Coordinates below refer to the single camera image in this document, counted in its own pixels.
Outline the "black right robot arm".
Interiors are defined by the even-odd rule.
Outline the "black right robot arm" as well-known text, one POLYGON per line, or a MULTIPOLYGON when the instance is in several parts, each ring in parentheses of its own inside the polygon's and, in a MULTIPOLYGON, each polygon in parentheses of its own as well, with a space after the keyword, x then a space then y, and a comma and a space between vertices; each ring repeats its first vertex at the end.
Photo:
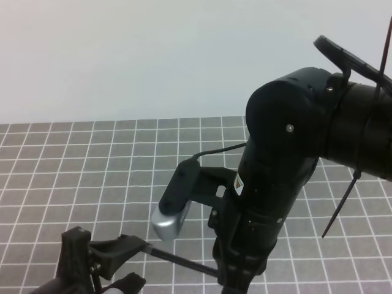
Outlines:
POLYGON ((279 232, 320 158, 391 179, 391 96, 340 74, 304 68, 258 88, 238 171, 206 168, 227 185, 211 218, 224 293, 246 293, 266 269, 279 232))

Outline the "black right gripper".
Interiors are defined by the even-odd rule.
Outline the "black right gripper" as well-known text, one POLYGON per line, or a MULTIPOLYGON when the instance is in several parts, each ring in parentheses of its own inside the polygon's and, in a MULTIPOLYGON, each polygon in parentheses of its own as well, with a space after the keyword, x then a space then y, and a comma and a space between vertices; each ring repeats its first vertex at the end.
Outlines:
POLYGON ((253 278, 266 270, 283 223, 318 157, 309 143, 248 143, 236 174, 199 169, 199 194, 218 184, 227 186, 223 200, 211 202, 218 210, 212 221, 217 236, 213 258, 222 293, 247 293, 253 278))

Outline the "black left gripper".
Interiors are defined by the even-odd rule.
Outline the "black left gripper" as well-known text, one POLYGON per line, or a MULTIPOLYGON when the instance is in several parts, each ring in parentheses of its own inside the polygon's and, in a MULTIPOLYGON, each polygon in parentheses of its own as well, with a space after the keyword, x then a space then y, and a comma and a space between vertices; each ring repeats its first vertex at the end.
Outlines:
POLYGON ((148 245, 137 236, 121 235, 108 241, 90 241, 91 233, 74 227, 62 233, 56 277, 30 293, 96 293, 101 279, 110 280, 130 258, 148 245), (89 254, 97 271, 89 269, 89 254))

